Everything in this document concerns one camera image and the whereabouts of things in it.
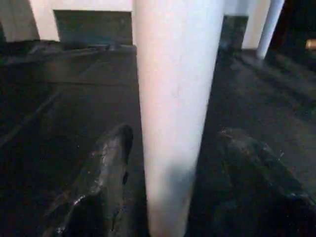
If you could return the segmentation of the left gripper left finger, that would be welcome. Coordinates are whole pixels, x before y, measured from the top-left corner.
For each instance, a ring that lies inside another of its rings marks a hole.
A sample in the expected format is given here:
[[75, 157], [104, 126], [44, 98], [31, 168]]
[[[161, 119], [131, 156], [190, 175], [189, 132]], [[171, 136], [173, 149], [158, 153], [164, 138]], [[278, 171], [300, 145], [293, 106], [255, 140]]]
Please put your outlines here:
[[124, 213], [133, 130], [120, 124], [103, 133], [73, 180], [43, 217], [43, 237], [118, 237]]

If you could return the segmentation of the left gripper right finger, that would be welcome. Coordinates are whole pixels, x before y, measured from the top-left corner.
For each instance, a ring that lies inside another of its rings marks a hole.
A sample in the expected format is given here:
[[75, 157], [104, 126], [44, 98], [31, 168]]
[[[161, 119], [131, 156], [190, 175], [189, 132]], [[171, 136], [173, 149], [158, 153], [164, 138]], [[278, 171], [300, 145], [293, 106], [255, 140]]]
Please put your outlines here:
[[217, 134], [240, 232], [249, 237], [314, 237], [316, 197], [263, 141], [239, 128]]

